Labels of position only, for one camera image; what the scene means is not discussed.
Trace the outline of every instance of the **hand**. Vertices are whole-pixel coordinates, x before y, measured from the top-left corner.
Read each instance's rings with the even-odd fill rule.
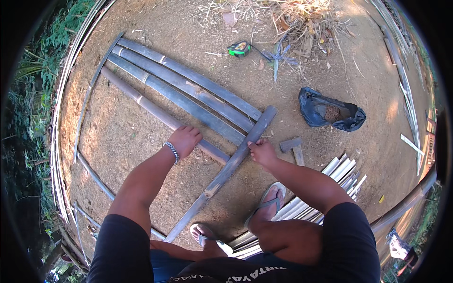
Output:
[[[399,277],[401,274],[403,274],[403,272],[404,272],[405,269],[406,269],[406,268],[400,269],[400,270],[398,271],[398,273],[397,273],[396,276]]]
[[[247,144],[250,148],[250,155],[253,157],[253,161],[263,166],[266,171],[278,159],[274,147],[268,139],[259,139],[256,144],[249,141]]]
[[[202,140],[203,135],[200,130],[192,126],[181,126],[173,132],[168,142],[170,142],[179,154],[179,158],[187,157],[193,148]]]

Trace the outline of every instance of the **green tape measure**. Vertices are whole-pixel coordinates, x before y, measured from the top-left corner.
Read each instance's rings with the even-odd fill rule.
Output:
[[[245,40],[234,43],[228,48],[228,53],[234,57],[245,57],[251,50],[251,45]]]

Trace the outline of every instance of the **tree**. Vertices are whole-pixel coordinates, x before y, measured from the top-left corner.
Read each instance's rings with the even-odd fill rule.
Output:
[[[60,277],[59,282],[62,282],[62,283],[63,283],[63,282],[66,282],[67,278],[68,278],[69,276],[71,276],[71,274],[72,274],[72,272],[74,271],[75,268],[76,268],[76,267],[75,267],[74,265],[71,265],[70,267],[68,267],[68,268],[66,269],[66,271],[63,272],[63,274],[61,274],[61,276],[59,276],[59,277]]]
[[[63,249],[61,248],[61,243],[59,243],[49,254],[44,262],[43,266],[39,269],[39,277],[46,278],[49,272],[53,269],[53,266],[57,260],[64,254]]]

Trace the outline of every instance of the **dry grass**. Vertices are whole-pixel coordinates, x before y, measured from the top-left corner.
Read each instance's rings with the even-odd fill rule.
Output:
[[[352,24],[349,20],[340,22],[340,12],[334,11],[331,0],[214,0],[199,9],[206,14],[203,22],[207,24],[216,24],[223,13],[259,24],[272,19],[276,32],[273,42],[281,41],[284,47],[290,44],[287,55],[304,61],[313,56],[313,50],[330,54],[337,47],[335,30],[355,37],[347,29]]]

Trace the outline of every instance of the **plastic bag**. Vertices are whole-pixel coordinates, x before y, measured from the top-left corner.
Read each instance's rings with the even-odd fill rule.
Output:
[[[352,132],[366,119],[365,112],[357,105],[322,96],[309,87],[300,90],[299,104],[300,112],[310,127],[332,124],[339,130]]]

